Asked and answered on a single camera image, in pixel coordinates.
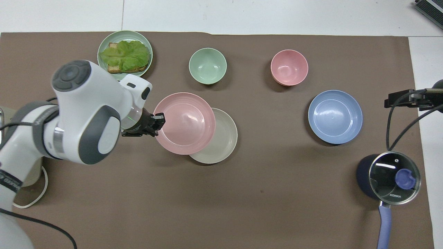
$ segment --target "white cable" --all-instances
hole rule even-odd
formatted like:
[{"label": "white cable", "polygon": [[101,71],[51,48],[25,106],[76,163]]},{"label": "white cable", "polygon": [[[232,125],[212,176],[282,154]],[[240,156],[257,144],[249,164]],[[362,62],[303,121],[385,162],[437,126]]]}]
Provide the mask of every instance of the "white cable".
[{"label": "white cable", "polygon": [[28,208],[28,207],[34,205],[34,203],[36,203],[38,200],[40,200],[40,198],[45,194],[46,189],[48,188],[48,174],[46,173],[46,170],[45,170],[45,168],[44,168],[43,166],[42,166],[42,170],[43,170],[43,174],[45,175],[45,187],[43,188],[42,193],[37,197],[37,199],[35,199],[33,202],[29,203],[29,204],[26,205],[26,206],[20,206],[20,205],[17,205],[17,204],[14,202],[13,205],[14,205],[15,207],[18,207],[18,208]]}]

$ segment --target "brown mat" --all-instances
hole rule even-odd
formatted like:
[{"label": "brown mat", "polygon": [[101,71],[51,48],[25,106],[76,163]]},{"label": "brown mat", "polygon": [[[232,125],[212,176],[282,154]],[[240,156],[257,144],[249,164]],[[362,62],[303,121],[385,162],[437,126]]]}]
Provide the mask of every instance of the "brown mat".
[{"label": "brown mat", "polygon": [[[0,104],[18,109],[53,97],[53,72],[75,59],[97,63],[108,34],[1,34]],[[388,93],[414,88],[407,38],[142,34],[154,49],[143,76],[154,86],[145,107],[153,111],[176,92],[201,96],[235,120],[233,154],[202,165],[148,136],[120,138],[97,165],[46,160],[46,195],[15,211],[66,229],[82,249],[376,248],[378,202],[360,191],[355,171],[361,158],[385,151]],[[189,58],[202,47],[218,49],[228,62],[226,76],[212,86],[188,71]],[[282,49],[308,60],[309,74],[298,86],[280,86],[271,77],[270,61]],[[310,101],[329,89],[351,94],[364,115],[360,134],[339,146],[320,141],[307,122]],[[392,137],[415,117],[415,109],[396,109]],[[417,163],[423,182],[416,199],[392,207],[390,248],[433,248],[418,125],[396,150]],[[59,232],[20,224],[36,248],[70,248]]]}]

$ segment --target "blue bowl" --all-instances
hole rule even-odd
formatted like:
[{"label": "blue bowl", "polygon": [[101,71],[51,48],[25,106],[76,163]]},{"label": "blue bowl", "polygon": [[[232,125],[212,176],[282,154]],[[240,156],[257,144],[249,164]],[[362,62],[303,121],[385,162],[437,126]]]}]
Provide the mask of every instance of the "blue bowl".
[{"label": "blue bowl", "polygon": [[312,100],[308,120],[312,131],[320,139],[330,144],[344,144],[360,132],[363,113],[351,95],[339,90],[329,90]]}]

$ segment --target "pan handle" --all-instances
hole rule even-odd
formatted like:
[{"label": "pan handle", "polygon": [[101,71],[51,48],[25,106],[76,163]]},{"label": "pan handle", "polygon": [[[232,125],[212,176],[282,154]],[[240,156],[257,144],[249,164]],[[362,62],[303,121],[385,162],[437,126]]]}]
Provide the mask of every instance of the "pan handle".
[{"label": "pan handle", "polygon": [[378,211],[380,212],[381,225],[380,235],[378,236],[377,249],[388,249],[392,222],[391,205],[380,202],[380,205],[378,206]]}]

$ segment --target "white table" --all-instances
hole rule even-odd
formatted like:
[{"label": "white table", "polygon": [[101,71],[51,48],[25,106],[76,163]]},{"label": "white table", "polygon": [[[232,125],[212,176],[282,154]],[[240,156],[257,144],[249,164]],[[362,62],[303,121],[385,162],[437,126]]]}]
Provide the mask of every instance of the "white table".
[{"label": "white table", "polygon": [[[405,0],[4,0],[0,32],[407,36],[416,89],[430,88],[443,79],[443,30],[413,4]],[[434,244],[443,249],[443,115],[433,113],[421,120],[420,131]]]}]

